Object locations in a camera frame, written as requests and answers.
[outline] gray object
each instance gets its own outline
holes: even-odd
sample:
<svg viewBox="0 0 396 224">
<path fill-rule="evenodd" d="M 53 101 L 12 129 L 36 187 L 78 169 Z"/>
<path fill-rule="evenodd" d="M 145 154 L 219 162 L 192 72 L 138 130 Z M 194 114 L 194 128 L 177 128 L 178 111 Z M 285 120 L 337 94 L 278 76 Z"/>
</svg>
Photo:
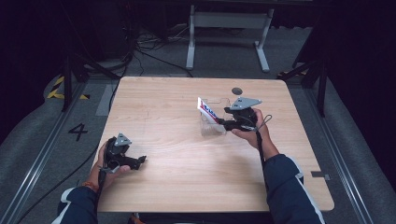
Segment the gray object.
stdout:
<svg viewBox="0 0 396 224">
<path fill-rule="evenodd" d="M 261 100 L 250 99 L 245 97 L 238 97 L 238 99 L 231 105 L 231 110 L 243 110 L 253 105 L 261 104 Z"/>
</svg>

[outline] metal leg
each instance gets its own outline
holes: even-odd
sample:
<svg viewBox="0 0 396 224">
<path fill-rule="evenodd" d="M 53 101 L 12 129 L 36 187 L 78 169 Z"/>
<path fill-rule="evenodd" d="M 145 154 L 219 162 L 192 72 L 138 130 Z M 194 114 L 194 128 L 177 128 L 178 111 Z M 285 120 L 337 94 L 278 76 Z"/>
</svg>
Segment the metal leg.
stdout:
<svg viewBox="0 0 396 224">
<path fill-rule="evenodd" d="M 271 25 L 271 19 L 273 18 L 274 10 L 269 9 L 267 13 L 267 18 L 265 19 L 264 26 L 262 27 L 262 39 L 256 41 L 254 44 L 256 46 L 257 55 L 259 56 L 260 64 L 262 65 L 262 71 L 264 73 L 268 73 L 270 71 L 270 67 L 268 65 L 267 59 L 264 54 L 264 50 L 262 49 L 264 46 L 265 38 L 267 37 L 268 30 Z"/>
<path fill-rule="evenodd" d="M 195 52 L 195 39 L 194 39 L 194 6 L 191 6 L 190 13 L 190 43 L 189 51 L 187 52 L 186 68 L 192 70 L 194 67 L 194 52 Z"/>
</svg>

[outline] yellow tape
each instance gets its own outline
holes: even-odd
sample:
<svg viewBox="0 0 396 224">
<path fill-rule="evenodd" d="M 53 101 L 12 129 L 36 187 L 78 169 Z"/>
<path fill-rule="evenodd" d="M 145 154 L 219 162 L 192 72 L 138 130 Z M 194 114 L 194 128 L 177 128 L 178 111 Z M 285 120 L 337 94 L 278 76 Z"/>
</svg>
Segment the yellow tape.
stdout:
<svg viewBox="0 0 396 224">
<path fill-rule="evenodd" d="M 60 75 L 58 79 L 56 80 L 55 84 L 52 87 L 52 90 L 49 92 L 49 95 L 47 98 L 56 98 L 56 99 L 64 99 L 64 94 L 57 93 L 59 87 L 61 84 L 64 82 L 64 76 Z M 81 100 L 89 100 L 91 96 L 89 94 L 82 94 L 79 99 Z"/>
</svg>

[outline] table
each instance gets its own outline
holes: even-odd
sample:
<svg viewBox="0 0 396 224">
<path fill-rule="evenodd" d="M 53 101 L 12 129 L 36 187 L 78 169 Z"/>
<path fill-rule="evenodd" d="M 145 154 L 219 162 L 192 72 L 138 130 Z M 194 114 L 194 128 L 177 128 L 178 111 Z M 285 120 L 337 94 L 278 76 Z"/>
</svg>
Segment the table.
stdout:
<svg viewBox="0 0 396 224">
<path fill-rule="evenodd" d="M 259 153 L 232 133 L 201 135 L 197 98 L 261 99 L 259 108 L 279 151 L 301 166 L 304 184 L 322 211 L 333 209 L 286 84 L 281 80 L 124 77 L 120 81 L 101 145 L 124 133 L 128 157 L 147 155 L 138 171 L 120 176 L 102 194 L 102 212 L 268 211 Z"/>
</svg>

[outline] black controller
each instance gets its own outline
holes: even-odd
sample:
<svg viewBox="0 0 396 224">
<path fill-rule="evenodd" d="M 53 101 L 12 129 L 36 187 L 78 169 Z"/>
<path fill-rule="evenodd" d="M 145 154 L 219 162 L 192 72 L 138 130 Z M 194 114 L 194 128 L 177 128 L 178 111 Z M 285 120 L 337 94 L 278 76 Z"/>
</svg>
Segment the black controller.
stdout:
<svg viewBox="0 0 396 224">
<path fill-rule="evenodd" d="M 145 162 L 146 156 L 139 157 L 138 159 L 125 156 L 125 152 L 131 143 L 122 133 L 117 138 L 112 137 L 108 139 L 105 151 L 106 171 L 108 173 L 115 173 L 123 165 L 129 165 L 131 170 L 138 170 L 140 165 Z"/>
</svg>

